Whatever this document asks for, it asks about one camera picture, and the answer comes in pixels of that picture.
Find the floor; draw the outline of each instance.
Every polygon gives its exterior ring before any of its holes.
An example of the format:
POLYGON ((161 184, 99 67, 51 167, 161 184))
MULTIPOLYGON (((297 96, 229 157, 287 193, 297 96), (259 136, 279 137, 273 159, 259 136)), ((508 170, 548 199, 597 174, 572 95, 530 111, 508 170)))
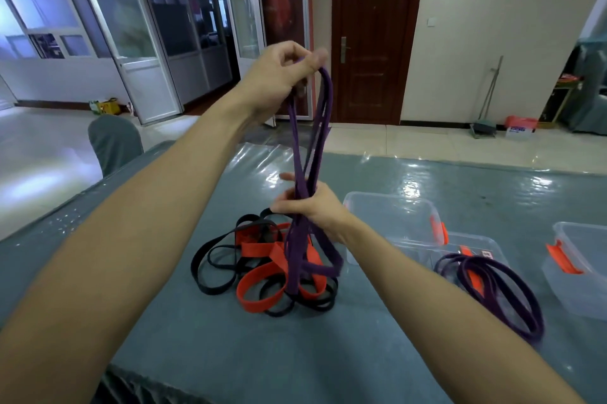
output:
MULTIPOLYGON (((176 140, 197 120, 184 115, 138 127, 144 149, 176 140)), ((46 214, 101 179, 89 145, 87 127, 95 116, 86 111, 11 108, 0 112, 0 239, 46 214)), ((243 141, 290 145, 291 129, 255 128, 243 141)), ((310 127, 301 124, 301 144, 310 127)), ((447 160, 607 174, 607 137, 569 134, 562 129, 537 131, 530 140, 513 141, 500 133, 475 140, 467 131, 428 127, 332 124, 325 150, 366 156, 447 160)))

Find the gray chair cover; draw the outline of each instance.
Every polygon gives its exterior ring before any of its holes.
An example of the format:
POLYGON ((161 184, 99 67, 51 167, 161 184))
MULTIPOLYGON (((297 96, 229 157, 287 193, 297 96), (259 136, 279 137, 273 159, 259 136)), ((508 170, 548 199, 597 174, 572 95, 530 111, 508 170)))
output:
POLYGON ((588 55, 581 91, 571 96, 561 113, 561 121, 571 131, 607 135, 607 96, 600 94, 606 73, 607 55, 602 50, 588 55))
POLYGON ((103 177, 143 153, 139 131, 129 120, 119 116, 99 116, 89 125, 89 141, 99 160, 103 177))

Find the container lid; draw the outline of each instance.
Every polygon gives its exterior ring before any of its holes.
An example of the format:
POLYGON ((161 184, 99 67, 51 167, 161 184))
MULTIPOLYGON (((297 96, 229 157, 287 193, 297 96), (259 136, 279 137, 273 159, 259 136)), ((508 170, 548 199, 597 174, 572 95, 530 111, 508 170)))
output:
POLYGON ((393 244, 441 246, 449 241, 436 208, 425 199, 353 191, 344 205, 393 244))
POLYGON ((607 277, 607 227, 558 222, 553 228, 574 267, 607 277))

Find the left hand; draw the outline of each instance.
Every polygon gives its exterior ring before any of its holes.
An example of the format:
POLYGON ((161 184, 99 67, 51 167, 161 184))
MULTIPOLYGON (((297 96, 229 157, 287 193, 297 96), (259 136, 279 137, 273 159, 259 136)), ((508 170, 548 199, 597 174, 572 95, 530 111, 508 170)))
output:
POLYGON ((239 101, 261 123, 278 111, 292 88, 313 75, 327 60, 324 48, 310 52, 294 41, 266 47, 234 89, 239 101))

